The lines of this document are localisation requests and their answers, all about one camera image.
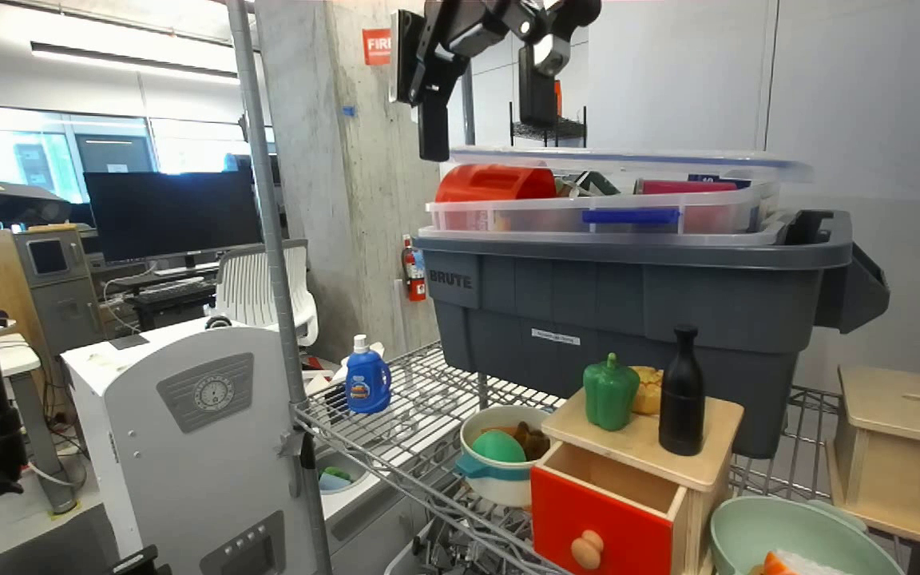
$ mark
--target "green bowl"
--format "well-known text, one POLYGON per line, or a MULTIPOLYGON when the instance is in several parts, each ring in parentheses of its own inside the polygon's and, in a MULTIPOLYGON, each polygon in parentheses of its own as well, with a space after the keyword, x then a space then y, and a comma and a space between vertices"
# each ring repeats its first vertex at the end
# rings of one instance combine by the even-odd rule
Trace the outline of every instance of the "green bowl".
POLYGON ((750 575, 766 553, 785 549, 848 575, 906 575, 865 523, 820 501, 741 496, 709 521, 720 575, 750 575))
POLYGON ((533 460, 504 462, 495 456, 483 456, 472 445, 481 436, 517 429, 517 421, 526 421, 530 429, 542 429, 548 412, 526 408, 526 406, 495 406, 495 408, 472 412, 462 424, 462 456, 455 467, 476 496, 483 496, 485 501, 504 504, 504 507, 526 507, 530 504, 530 478, 526 476, 530 476, 533 460))
POLYGON ((504 436, 504 432, 483 432, 472 442, 472 455, 488 456, 488 460, 503 460, 503 462, 524 462, 524 446, 504 436))

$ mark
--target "white bowl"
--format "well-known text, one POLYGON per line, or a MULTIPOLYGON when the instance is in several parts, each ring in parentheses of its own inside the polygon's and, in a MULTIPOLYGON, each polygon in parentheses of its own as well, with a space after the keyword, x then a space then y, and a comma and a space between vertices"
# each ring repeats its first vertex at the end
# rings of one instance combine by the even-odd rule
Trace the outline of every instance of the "white bowl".
POLYGON ((483 408, 476 416, 470 416, 462 424, 462 460, 458 460, 458 472, 468 478, 468 486, 504 507, 526 507, 530 504, 530 467, 536 460, 524 460, 524 462, 503 462, 503 460, 488 460, 483 455, 476 455, 470 445, 483 436, 483 432, 503 432, 503 429, 514 429, 517 421, 526 421, 530 429, 542 429, 548 412, 540 408, 524 408, 524 406, 499 406, 499 408, 483 408))

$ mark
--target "blue bottle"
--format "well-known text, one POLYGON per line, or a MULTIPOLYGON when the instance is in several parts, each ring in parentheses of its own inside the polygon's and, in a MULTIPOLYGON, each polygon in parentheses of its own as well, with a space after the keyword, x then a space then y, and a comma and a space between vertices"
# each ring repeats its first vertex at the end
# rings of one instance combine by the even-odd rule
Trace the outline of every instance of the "blue bottle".
POLYGON ((347 362, 347 403, 352 412, 381 412, 393 398, 393 374, 386 362, 368 346, 368 337, 356 337, 356 356, 347 362))

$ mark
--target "drawer knob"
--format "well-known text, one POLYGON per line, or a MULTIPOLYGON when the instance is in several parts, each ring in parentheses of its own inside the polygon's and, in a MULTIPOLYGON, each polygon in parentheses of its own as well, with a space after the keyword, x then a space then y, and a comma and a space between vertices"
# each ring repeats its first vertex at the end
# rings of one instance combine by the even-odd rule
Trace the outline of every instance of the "drawer knob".
POLYGON ((585 530, 569 553, 574 555, 574 561, 585 573, 597 573, 601 569, 601 553, 603 553, 603 539, 595 530, 585 530))

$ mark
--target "wooden box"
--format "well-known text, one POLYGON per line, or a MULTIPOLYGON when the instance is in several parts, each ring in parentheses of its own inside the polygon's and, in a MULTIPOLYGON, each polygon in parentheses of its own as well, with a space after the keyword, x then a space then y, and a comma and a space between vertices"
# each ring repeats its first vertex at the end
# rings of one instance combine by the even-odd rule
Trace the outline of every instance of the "wooden box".
POLYGON ((843 416, 832 446, 834 504, 920 539, 920 374, 841 369, 843 416))
POLYGON ((530 469, 533 549, 579 575, 699 573, 741 416, 709 398, 704 455, 679 456, 656 416, 603 432, 585 420, 585 393, 572 397, 542 421, 564 445, 530 469))

